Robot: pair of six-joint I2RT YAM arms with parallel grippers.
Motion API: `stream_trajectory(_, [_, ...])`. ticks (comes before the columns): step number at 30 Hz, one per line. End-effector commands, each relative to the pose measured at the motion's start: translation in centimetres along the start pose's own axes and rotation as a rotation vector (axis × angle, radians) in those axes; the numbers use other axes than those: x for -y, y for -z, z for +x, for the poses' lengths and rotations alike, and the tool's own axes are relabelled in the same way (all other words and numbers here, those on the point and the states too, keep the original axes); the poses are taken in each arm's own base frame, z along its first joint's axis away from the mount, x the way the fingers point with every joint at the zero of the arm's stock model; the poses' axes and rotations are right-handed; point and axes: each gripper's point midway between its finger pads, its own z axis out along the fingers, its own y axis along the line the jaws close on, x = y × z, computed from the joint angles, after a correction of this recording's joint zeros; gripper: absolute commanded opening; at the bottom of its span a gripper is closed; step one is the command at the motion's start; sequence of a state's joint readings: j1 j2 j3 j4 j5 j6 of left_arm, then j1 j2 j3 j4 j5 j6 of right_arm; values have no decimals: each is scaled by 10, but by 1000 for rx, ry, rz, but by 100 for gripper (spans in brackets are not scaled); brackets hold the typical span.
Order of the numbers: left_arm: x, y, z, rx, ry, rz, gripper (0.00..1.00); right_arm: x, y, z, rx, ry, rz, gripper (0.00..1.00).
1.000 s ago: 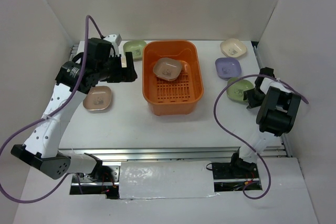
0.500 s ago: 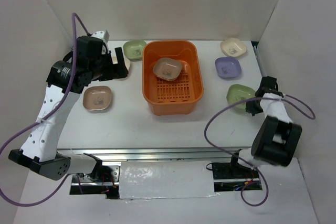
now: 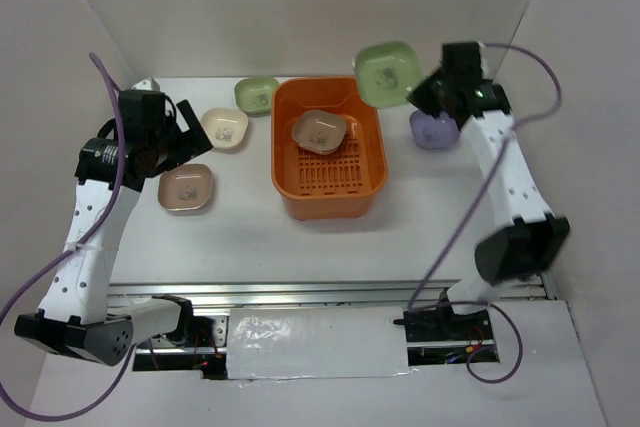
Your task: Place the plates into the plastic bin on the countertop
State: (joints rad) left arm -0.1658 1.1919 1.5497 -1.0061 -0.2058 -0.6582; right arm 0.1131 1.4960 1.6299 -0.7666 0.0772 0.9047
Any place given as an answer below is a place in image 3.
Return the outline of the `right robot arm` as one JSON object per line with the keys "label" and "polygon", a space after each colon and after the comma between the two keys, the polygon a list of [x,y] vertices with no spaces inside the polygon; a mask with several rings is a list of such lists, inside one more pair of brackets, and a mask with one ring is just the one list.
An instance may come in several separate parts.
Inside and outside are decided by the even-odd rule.
{"label": "right robot arm", "polygon": [[555,215],[539,192],[517,139],[523,127],[559,111],[559,79],[539,55],[514,46],[513,51],[539,64],[555,89],[548,109],[517,118],[504,88],[485,73],[486,48],[477,41],[444,44],[439,67],[407,97],[420,113],[446,114],[455,121],[483,176],[479,192],[418,287],[430,282],[483,200],[494,218],[493,232],[475,247],[470,273],[444,290],[432,307],[418,308],[416,294],[408,302],[406,325],[418,324],[450,339],[470,328],[504,290],[546,272],[570,233],[567,218]]}

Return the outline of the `pink-brown plate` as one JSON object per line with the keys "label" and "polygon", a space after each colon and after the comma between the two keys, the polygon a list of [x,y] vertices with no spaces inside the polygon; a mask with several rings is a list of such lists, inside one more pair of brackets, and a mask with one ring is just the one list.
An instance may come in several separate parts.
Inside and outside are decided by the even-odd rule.
{"label": "pink-brown plate", "polygon": [[208,208],[214,176],[204,164],[184,164],[163,173],[159,179],[157,200],[173,215],[198,215]]}

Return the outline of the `brown plate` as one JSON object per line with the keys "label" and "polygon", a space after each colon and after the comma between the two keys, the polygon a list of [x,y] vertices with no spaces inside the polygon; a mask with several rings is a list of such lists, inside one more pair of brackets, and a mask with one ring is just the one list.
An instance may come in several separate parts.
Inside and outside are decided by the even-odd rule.
{"label": "brown plate", "polygon": [[347,124],[341,116],[312,109],[298,118],[291,135],[300,148],[319,155],[329,155],[340,147],[346,131]]}

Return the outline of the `yellow plate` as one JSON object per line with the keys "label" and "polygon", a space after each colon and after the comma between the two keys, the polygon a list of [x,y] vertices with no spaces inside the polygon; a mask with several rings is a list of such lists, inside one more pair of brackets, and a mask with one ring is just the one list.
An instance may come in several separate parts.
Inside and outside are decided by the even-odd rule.
{"label": "yellow plate", "polygon": [[349,122],[346,118],[343,118],[343,119],[346,121],[346,124],[347,124],[346,135],[345,135],[345,138],[342,141],[340,147],[335,152],[333,152],[332,154],[319,155],[319,154],[304,150],[304,149],[300,148],[295,142],[294,143],[300,149],[302,149],[305,153],[310,153],[310,154],[318,155],[318,156],[321,156],[321,157],[332,157],[332,158],[345,157],[345,158],[348,158],[352,154],[353,144],[357,140],[357,137],[356,137],[356,134],[355,134],[355,130],[353,129],[352,123]]}

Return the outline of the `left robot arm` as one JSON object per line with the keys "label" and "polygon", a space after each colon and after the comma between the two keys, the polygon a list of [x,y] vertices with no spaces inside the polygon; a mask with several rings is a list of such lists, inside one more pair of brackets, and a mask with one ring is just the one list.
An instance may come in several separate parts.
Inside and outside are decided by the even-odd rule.
{"label": "left robot arm", "polygon": [[123,90],[117,114],[81,148],[74,216],[63,259],[33,313],[16,318],[14,333],[52,354],[108,366],[153,337],[176,346],[196,337],[190,301],[154,295],[109,308],[108,288],[120,242],[146,180],[210,151],[190,103],[165,93]]}

